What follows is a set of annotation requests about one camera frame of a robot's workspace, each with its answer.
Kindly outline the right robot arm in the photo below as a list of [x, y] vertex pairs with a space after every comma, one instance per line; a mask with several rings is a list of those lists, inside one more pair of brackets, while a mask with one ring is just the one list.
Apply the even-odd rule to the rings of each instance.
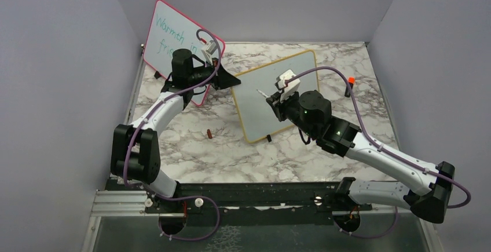
[[393, 181], [344, 179], [334, 194], [343, 210], [355, 204], [385, 204], [410, 210], [415, 216], [441, 224], [452, 192], [455, 167], [448, 162], [425, 162], [364, 135], [363, 130], [332, 115], [331, 102], [311, 90], [294, 92], [285, 100], [275, 93], [266, 98], [278, 120], [292, 122], [323, 151], [357, 160], [393, 178]]

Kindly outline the yellow framed whiteboard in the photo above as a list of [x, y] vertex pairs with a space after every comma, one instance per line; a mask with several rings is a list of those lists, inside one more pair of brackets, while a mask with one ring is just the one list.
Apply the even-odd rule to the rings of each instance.
[[274, 84], [283, 72], [292, 70], [298, 75], [316, 66], [315, 52], [305, 50], [236, 75], [241, 84], [232, 87], [232, 96], [246, 142], [255, 143], [293, 125], [288, 120], [278, 121], [266, 99], [257, 89], [271, 96], [277, 91]]

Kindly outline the white whiteboard marker pen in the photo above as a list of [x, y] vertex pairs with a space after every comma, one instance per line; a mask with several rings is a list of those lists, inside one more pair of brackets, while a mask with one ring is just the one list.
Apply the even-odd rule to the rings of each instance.
[[268, 96], [266, 93], [264, 93], [263, 91], [261, 91], [261, 90], [259, 90], [259, 89], [257, 89], [257, 92], [258, 92], [258, 93], [259, 93], [261, 96], [263, 96], [264, 98], [268, 98], [268, 97], [269, 97], [269, 96]]

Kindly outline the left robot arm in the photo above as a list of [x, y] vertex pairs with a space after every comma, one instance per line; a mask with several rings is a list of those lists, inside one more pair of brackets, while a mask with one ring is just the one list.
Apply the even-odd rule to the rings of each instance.
[[182, 204], [176, 192], [178, 182], [161, 170], [159, 136], [168, 124], [191, 102], [197, 87], [210, 85], [224, 90], [241, 84], [228, 73], [218, 58], [208, 58], [195, 67], [199, 58], [188, 49], [172, 53], [172, 72], [165, 80], [156, 102], [140, 118], [129, 125], [119, 124], [113, 132], [111, 174], [138, 181], [160, 196], [160, 204], [173, 212]]

